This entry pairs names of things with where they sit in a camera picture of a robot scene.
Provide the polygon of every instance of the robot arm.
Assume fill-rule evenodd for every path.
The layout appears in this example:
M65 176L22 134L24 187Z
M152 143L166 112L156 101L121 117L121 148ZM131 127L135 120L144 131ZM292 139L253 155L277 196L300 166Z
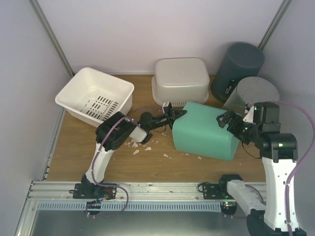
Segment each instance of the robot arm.
M141 144L147 143L152 134L150 130L169 125L173 127L176 119L184 115L187 111L177 111L172 109L170 103L163 106L163 115L154 117L149 112L144 112L138 123L124 119L125 115L117 112L96 129L96 150L92 163L88 171L82 176L81 183L75 185L71 191L75 199L107 199L115 197L112 187L101 187L95 184L104 180L106 167L114 151L117 150L128 137L133 138Z
M253 142L260 151L266 173L267 203L259 203L241 180L226 182L227 193L232 196L247 216L252 236L287 235L285 210L285 183L296 166L297 142L292 134L280 133L279 106L274 103L255 103L243 119L228 111L217 117L218 125L245 144ZM294 206L294 184L289 192L290 226L293 235L306 235L299 228Z

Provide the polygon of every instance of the wooden tabletop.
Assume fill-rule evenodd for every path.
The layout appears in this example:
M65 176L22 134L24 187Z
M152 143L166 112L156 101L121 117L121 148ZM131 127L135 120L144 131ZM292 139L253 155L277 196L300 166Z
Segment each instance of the wooden tabletop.
M137 108L150 106L160 108L152 97L152 75L119 75L118 78L132 82L135 86L133 105L129 116ZM208 106L221 107L209 92ZM138 120L145 110L135 112L131 117ZM175 150L172 132L152 131L153 137L144 145L132 147L128 139L111 157L105 172L107 181L215 181L222 174L240 174L244 181L265 181L261 159L249 156L239 145L232 161L209 157L198 157ZM253 145L245 148L259 156ZM80 181L91 164L95 151L95 127L88 125L66 112L58 137L47 180Z

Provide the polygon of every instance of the basket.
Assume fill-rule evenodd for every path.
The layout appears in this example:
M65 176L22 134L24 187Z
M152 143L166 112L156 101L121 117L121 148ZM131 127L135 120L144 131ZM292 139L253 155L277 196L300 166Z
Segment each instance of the basket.
M111 115L127 114L134 85L92 68L81 69L56 96L72 116L98 127Z

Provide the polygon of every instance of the perforated basket bottom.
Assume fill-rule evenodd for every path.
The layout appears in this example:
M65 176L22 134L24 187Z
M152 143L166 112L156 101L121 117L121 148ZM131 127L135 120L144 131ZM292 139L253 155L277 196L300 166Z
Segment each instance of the perforated basket bottom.
M81 100L80 105L76 107L76 110L95 119L105 121L114 114L120 106L120 102L114 101L103 95L99 95L97 98L85 96Z

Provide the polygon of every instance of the white wall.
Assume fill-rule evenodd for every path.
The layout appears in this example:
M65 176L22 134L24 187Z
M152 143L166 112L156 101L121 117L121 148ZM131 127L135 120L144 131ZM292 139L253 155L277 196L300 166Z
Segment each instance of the white wall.
M27 0L0 1L0 235L14 234L39 180L69 76Z
M294 0L264 50L266 62L260 76L280 91L281 100L308 109L315 118L315 1ZM299 158L311 143L312 128L302 113L281 106L282 131L295 135ZM296 211L301 227L315 235L315 153L295 178Z
M72 69L153 73L162 58L202 58L216 73L228 45L258 46L282 0L39 0Z

